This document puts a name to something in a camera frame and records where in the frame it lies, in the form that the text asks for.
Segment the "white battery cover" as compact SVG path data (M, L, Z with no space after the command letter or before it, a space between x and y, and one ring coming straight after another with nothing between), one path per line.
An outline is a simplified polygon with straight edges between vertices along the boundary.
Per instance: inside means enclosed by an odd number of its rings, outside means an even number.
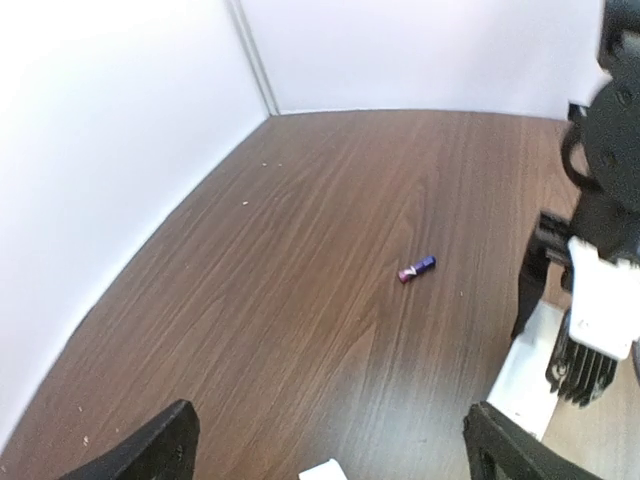
M347 480L339 462L331 458L298 474L299 480Z

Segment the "purple AAA battery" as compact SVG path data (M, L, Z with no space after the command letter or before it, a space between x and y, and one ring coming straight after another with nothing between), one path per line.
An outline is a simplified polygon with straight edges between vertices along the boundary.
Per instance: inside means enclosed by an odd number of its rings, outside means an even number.
M436 258L429 255L405 269L400 270L398 272L398 279L402 284L406 284L424 273L433 270L436 267L436 263Z

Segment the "white remote control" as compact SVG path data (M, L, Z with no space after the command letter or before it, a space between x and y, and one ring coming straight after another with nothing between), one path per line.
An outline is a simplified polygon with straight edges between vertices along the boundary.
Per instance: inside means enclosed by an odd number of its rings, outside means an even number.
M546 370L562 319L562 310L545 301L538 303L525 330L512 342L488 395L493 407L538 441L558 402Z

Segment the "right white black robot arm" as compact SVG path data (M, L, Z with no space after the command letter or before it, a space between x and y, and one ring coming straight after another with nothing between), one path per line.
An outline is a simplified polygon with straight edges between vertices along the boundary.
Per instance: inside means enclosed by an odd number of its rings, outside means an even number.
M639 4L608 1L598 52L611 79L589 106L571 104L561 163L580 197L570 219L541 212L531 232L518 278L517 337L541 299L551 263L564 267L562 287L577 269L568 241L576 236L599 257L639 261Z

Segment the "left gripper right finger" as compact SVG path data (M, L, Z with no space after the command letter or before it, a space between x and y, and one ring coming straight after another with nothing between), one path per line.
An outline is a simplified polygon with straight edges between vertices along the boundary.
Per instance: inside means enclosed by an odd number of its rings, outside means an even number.
M472 405L463 436L472 479L591 479L487 402Z

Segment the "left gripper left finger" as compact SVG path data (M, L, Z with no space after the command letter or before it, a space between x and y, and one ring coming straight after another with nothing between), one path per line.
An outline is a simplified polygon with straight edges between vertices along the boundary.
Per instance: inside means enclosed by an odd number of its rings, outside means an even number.
M111 450L62 477L86 479L191 479L200 433L191 402L177 400Z

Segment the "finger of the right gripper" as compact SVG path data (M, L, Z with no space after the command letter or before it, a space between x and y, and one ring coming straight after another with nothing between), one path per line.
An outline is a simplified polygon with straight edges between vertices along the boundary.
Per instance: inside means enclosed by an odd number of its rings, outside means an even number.
M555 214L541 211L531 232L518 276L518 309L511 332L517 338L533 314L545 291L551 263L570 265L569 222Z

